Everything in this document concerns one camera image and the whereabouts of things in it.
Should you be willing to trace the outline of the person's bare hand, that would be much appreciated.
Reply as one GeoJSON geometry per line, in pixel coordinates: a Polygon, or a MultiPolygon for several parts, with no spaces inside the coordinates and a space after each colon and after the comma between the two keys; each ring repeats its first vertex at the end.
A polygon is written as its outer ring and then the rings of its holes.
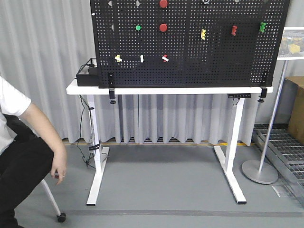
{"type": "Polygon", "coordinates": [[[63,182],[67,174],[67,152],[56,152],[52,161],[51,176],[57,179],[56,185],[63,182]]]}

